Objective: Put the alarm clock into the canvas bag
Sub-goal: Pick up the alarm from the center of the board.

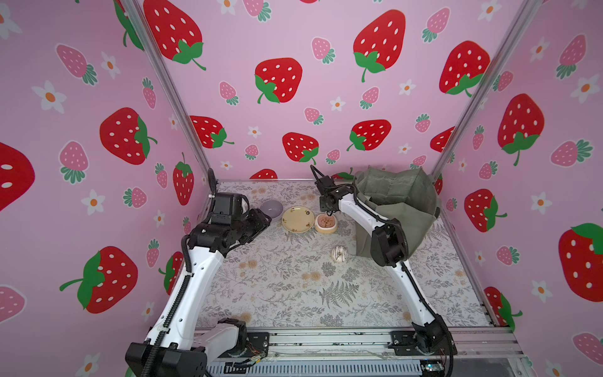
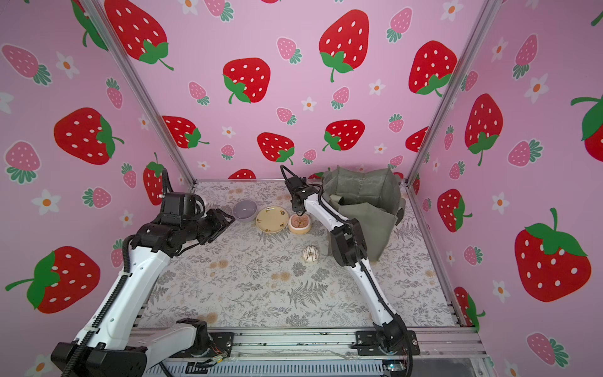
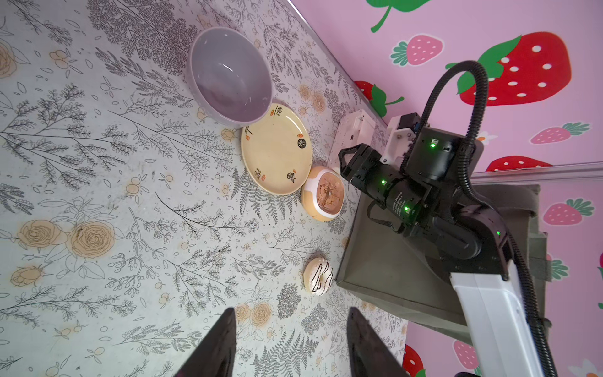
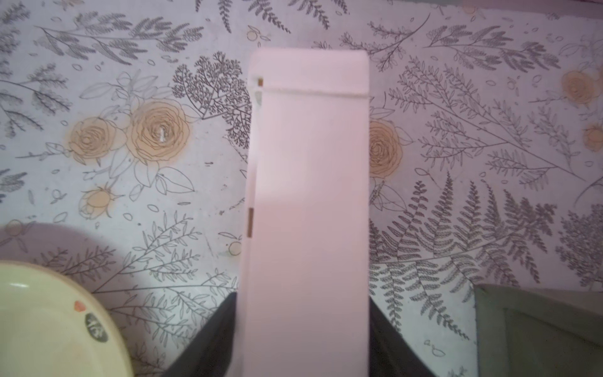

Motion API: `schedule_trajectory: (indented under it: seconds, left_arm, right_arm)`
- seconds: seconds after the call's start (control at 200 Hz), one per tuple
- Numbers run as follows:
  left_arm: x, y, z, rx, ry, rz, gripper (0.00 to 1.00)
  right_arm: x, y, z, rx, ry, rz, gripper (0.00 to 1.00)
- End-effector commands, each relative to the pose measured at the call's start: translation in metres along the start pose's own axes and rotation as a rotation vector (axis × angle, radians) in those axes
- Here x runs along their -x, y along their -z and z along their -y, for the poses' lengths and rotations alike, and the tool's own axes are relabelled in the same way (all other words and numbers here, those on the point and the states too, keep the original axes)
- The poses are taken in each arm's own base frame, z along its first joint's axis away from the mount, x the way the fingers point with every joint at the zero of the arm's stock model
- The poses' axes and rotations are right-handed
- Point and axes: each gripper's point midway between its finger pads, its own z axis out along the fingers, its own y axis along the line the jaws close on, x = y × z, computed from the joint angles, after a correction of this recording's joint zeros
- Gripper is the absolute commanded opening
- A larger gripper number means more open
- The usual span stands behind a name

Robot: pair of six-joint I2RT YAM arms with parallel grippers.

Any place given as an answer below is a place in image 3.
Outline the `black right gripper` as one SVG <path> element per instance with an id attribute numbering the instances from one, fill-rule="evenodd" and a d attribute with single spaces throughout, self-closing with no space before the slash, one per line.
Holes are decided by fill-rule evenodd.
<path id="1" fill-rule="evenodd" d="M 367 217 L 402 236 L 428 236 L 433 232 L 433 187 L 380 162 L 381 154 L 361 143 L 339 152 L 340 174 L 372 199 Z M 374 207 L 391 213 L 399 225 L 372 215 Z"/>

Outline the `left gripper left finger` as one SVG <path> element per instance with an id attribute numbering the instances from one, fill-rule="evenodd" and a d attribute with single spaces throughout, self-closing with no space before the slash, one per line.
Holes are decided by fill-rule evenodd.
<path id="1" fill-rule="evenodd" d="M 235 309 L 227 308 L 175 377 L 231 377 L 236 356 Z"/>

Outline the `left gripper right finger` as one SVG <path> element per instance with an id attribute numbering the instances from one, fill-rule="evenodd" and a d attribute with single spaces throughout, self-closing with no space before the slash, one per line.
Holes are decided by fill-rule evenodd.
<path id="1" fill-rule="evenodd" d="M 351 307 L 346 326 L 352 377 L 407 376 L 364 315 Z"/>

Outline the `small white rectangular clock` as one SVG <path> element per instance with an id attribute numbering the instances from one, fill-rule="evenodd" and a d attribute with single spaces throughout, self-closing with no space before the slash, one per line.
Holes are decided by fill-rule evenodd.
<path id="1" fill-rule="evenodd" d="M 361 109 L 344 116 L 337 127 L 327 167 L 339 174 L 339 152 L 358 144 L 371 144 L 374 132 L 375 121 L 366 111 Z"/>

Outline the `peach round alarm clock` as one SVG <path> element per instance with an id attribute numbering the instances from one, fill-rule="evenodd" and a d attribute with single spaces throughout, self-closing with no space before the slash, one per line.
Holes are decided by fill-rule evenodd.
<path id="1" fill-rule="evenodd" d="M 342 178 L 328 167 L 313 167 L 301 189 L 301 204 L 318 221 L 332 221 L 342 211 L 345 187 Z"/>

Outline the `olive green canvas bag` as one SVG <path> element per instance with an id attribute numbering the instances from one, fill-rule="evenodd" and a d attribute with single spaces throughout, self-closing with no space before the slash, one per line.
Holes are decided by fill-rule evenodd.
<path id="1" fill-rule="evenodd" d="M 552 264 L 546 259 L 547 236 L 539 229 L 539 185 L 479 185 L 477 193 L 500 211 L 534 279 L 539 316 L 546 318 L 546 285 Z M 418 237 L 402 237 L 370 215 L 399 225 L 399 220 L 361 195 L 353 231 L 336 282 L 397 317 L 453 339 L 471 342 L 458 295 L 444 272 L 435 246 Z"/>

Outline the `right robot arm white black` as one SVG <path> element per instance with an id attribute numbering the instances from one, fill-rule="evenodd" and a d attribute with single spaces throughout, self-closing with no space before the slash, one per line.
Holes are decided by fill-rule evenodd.
<path id="1" fill-rule="evenodd" d="M 461 72 L 474 77 L 477 91 L 465 136 L 427 124 L 441 91 Z M 359 144 L 339 152 L 340 172 L 373 206 L 400 220 L 396 233 L 422 237 L 436 247 L 463 308 L 482 375 L 555 376 L 527 262 L 501 213 L 470 183 L 487 100 L 483 65 L 458 63 L 430 94 L 400 167 Z"/>

